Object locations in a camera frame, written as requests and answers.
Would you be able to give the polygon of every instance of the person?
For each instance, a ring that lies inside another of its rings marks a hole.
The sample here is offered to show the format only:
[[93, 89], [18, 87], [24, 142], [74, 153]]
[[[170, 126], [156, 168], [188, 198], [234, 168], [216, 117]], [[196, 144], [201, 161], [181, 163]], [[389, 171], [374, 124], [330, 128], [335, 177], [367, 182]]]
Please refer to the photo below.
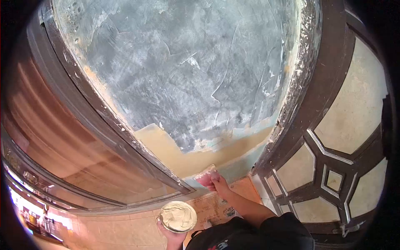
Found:
[[[216, 191], [243, 218], [234, 217], [224, 224], [211, 226], [200, 233], [194, 232], [186, 250], [239, 250], [239, 249], [291, 249], [313, 250], [314, 239], [307, 229], [291, 212], [277, 217], [269, 208], [247, 200], [230, 190], [221, 176], [213, 179], [207, 188]], [[182, 250], [187, 233], [174, 233], [164, 228], [160, 221], [157, 226], [167, 238], [166, 250]]]

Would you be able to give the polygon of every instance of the octagonal glass pane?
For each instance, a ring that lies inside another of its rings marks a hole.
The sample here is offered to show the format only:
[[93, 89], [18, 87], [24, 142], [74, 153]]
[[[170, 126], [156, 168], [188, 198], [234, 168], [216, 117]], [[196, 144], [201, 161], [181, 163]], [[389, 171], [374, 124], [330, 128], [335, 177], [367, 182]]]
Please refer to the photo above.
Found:
[[388, 161], [383, 159], [372, 170], [360, 178], [349, 204], [352, 218], [376, 208], [385, 183], [387, 165]]
[[325, 147], [352, 154], [379, 125], [386, 94], [382, 64], [356, 38], [347, 76], [315, 134]]
[[340, 219], [336, 206], [321, 197], [293, 204], [298, 219], [303, 223], [322, 223]]
[[292, 191], [313, 180], [314, 155], [306, 144], [277, 171], [286, 191]]

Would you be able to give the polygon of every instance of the beige floor tile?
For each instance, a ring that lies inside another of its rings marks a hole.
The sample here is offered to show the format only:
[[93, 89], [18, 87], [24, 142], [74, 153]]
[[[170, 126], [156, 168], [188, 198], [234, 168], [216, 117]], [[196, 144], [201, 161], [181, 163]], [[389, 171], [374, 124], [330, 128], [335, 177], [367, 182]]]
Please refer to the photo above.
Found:
[[161, 211], [161, 209], [153, 210], [153, 215], [154, 216], [159, 216], [160, 215], [160, 211]]
[[154, 217], [131, 220], [132, 234], [139, 246], [162, 244]]
[[99, 235], [96, 237], [96, 241], [104, 243], [114, 243], [115, 235], [114, 229], [112, 228], [112, 222], [109, 221], [98, 221]]
[[162, 234], [162, 232], [160, 232], [160, 230], [158, 230], [158, 234], [160, 235], [161, 243], [167, 244], [167, 238]]
[[138, 247], [119, 244], [98, 243], [98, 249], [96, 250], [138, 250]]
[[163, 245], [138, 246], [138, 250], [164, 250]]
[[79, 225], [78, 222], [73, 222], [72, 223], [72, 231], [76, 234], [79, 234]]
[[117, 215], [117, 216], [102, 216], [97, 217], [98, 221], [116, 221], [116, 220], [130, 220], [129, 215]]
[[153, 211], [147, 211], [147, 212], [143, 212], [143, 213], [130, 214], [129, 218], [131, 220], [134, 220], [134, 219], [147, 218], [147, 217], [152, 217], [152, 216], [154, 216]]
[[78, 220], [78, 226], [79, 226], [79, 232], [77, 232], [77, 234], [79, 234], [82, 238], [87, 239], [88, 238], [88, 226], [82, 222]]
[[87, 239], [90, 241], [97, 241], [97, 239], [99, 238], [99, 234], [100, 234], [97, 221], [87, 221], [84, 224], [86, 225], [86, 229], [88, 232]]
[[130, 220], [113, 221], [112, 227], [114, 229], [114, 244], [136, 245]]

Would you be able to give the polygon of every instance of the glass door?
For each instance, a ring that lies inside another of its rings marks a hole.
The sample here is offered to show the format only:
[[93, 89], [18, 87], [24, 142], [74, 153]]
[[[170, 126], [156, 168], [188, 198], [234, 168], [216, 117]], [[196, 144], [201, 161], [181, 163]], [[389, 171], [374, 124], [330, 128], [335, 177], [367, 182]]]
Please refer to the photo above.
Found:
[[388, 91], [378, 47], [340, 1], [323, 1], [316, 67], [254, 173], [279, 214], [293, 212], [317, 245], [354, 243], [382, 195], [381, 136]]

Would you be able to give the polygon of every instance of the brown door frame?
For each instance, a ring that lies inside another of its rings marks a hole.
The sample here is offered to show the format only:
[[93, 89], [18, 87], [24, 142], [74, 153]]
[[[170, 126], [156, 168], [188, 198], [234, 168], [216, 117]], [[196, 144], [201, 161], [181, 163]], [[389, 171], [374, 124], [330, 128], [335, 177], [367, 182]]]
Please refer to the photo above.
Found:
[[[274, 150], [264, 151], [253, 170], [253, 174], [260, 176], [278, 215], [282, 214], [280, 205], [287, 204], [291, 212], [295, 213], [293, 203], [319, 196], [339, 208], [339, 222], [304, 223], [318, 244], [325, 242], [352, 245], [360, 239], [363, 229], [366, 229], [372, 221], [375, 210], [351, 218], [348, 204], [360, 177], [384, 158], [380, 126], [353, 154], [325, 148], [313, 132], [342, 87], [352, 60], [356, 36], [368, 44], [378, 59], [381, 58], [373, 37], [360, 19], [346, 7], [343, 1], [322, 1], [321, 44], [310, 85], [304, 99], [299, 99], [293, 105], [291, 112], [293, 118], [275, 143]], [[282, 167], [304, 143], [315, 156], [313, 181], [286, 192], [276, 170]], [[326, 173], [330, 166], [334, 166], [335, 172], [342, 175], [339, 192], [326, 186], [328, 178]], [[270, 176], [274, 177], [282, 192], [277, 197], [266, 182]], [[350, 233], [346, 234], [345, 230], [348, 228]]]
[[[62, 64], [63, 70], [68, 74], [68, 81], [72, 85], [70, 88], [64, 88], [62, 86], [54, 86], [51, 89], [58, 88], [54, 91], [55, 94], [68, 106], [72, 113], [83, 112], [79, 106], [69, 104], [68, 102], [74, 101], [79, 98], [82, 99], [81, 102], [85, 103], [87, 109], [90, 109], [91, 116], [98, 116], [101, 119], [101, 125], [95, 124], [94, 117], [89, 118], [90, 122], [94, 124], [88, 124], [88, 122], [83, 123], [86, 127], [92, 127], [93, 130], [97, 130], [96, 127], [105, 127], [112, 134], [112, 138], [118, 137], [118, 144], [121, 150], [118, 152], [121, 157], [128, 154], [141, 156], [145, 159], [146, 164], [144, 168], [150, 171], [153, 176], [163, 183], [175, 188], [183, 194], [193, 192], [194, 189], [186, 184], [182, 179], [177, 177], [169, 168], [167, 168], [156, 156], [149, 152], [146, 147], [131, 134], [128, 129], [123, 128], [122, 122], [118, 120], [113, 112], [106, 108], [106, 104], [102, 101], [100, 96], [95, 92], [95, 90], [90, 85], [89, 80], [86, 78], [85, 74], [82, 72], [78, 65], [75, 57], [70, 52], [70, 49], [66, 45], [66, 40], [63, 38], [64, 35], [61, 31], [60, 24], [57, 23], [57, 17], [55, 10], [52, 6], [52, 0], [46, 0], [43, 2], [39, 9], [39, 20], [42, 27], [42, 36], [46, 35], [49, 44], [54, 50], [58, 62]], [[128, 162], [137, 161], [137, 159], [130, 159]]]

